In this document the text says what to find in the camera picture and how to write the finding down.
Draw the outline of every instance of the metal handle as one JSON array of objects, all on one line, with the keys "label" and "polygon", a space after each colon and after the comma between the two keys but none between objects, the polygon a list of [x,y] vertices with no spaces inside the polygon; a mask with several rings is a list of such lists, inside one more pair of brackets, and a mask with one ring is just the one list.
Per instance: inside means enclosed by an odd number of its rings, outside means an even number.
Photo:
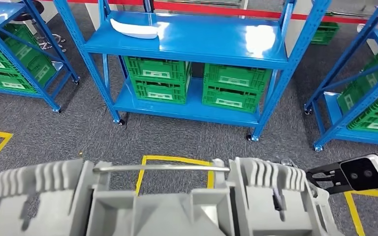
[{"label": "metal handle", "polygon": [[128,165],[94,168],[94,173],[108,173],[115,171],[139,170],[191,170],[191,171],[217,171],[229,172],[229,167],[198,166],[198,165]]},{"label": "metal handle", "polygon": [[167,1],[179,2],[179,3],[198,3],[198,4],[222,5],[222,6],[241,6],[240,2],[202,1],[202,0],[167,0]]}]

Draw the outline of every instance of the shelf caster wheel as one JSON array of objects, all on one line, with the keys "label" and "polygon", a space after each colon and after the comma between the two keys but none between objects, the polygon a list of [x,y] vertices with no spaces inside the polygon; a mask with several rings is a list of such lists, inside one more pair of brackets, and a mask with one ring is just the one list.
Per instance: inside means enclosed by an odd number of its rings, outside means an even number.
[{"label": "shelf caster wheel", "polygon": [[309,109],[309,111],[305,110],[304,113],[309,116],[312,115],[312,109]]},{"label": "shelf caster wheel", "polygon": [[322,152],[322,151],[324,151],[324,148],[322,146],[314,146],[314,150],[316,152]]},{"label": "shelf caster wheel", "polygon": [[247,141],[250,141],[250,142],[258,141],[258,138],[253,138],[251,134],[246,135],[246,139]]},{"label": "shelf caster wheel", "polygon": [[121,120],[117,120],[117,119],[115,119],[114,120],[114,123],[117,123],[118,125],[125,125],[125,121],[123,120],[123,119],[121,119]]}]

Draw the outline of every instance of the camera lens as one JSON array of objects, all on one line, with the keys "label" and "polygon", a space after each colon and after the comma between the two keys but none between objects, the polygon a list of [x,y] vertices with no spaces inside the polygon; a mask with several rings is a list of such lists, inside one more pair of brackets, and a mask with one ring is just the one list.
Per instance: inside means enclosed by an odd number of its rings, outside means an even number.
[{"label": "camera lens", "polygon": [[364,171],[364,176],[366,177],[372,177],[373,173],[370,170],[365,170]]}]

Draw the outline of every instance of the camera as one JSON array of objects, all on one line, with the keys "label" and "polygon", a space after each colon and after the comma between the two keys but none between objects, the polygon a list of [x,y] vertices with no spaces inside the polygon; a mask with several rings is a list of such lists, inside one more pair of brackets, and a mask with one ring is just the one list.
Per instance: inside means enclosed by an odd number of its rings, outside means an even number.
[{"label": "camera", "polygon": [[370,154],[340,163],[350,187],[356,191],[378,188],[378,155]]}]

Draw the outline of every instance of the white object on shelf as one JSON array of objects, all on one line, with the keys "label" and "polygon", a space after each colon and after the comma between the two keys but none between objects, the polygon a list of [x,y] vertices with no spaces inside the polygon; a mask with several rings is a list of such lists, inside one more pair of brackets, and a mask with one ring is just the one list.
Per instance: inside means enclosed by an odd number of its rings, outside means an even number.
[{"label": "white object on shelf", "polygon": [[111,25],[116,31],[131,37],[144,39],[153,39],[157,37],[157,28],[153,26],[124,24],[119,23],[114,19],[111,19]]}]

